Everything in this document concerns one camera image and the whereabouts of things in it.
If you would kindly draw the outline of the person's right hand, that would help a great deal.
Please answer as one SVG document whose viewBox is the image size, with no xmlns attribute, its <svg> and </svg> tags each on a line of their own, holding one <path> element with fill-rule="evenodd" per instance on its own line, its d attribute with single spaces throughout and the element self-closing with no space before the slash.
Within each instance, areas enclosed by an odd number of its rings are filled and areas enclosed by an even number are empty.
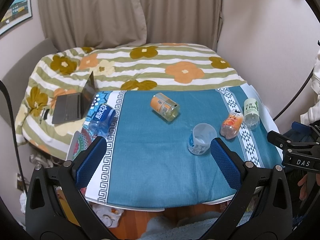
<svg viewBox="0 0 320 240">
<path fill-rule="evenodd" d="M 306 174 L 299 182 L 298 182 L 298 186 L 300 187 L 300 193 L 299 193 L 299 199 L 301 201 L 304 201 L 307 196 L 308 196 L 308 192 L 307 192 L 307 179 L 308 179 L 308 175 Z"/>
</svg>

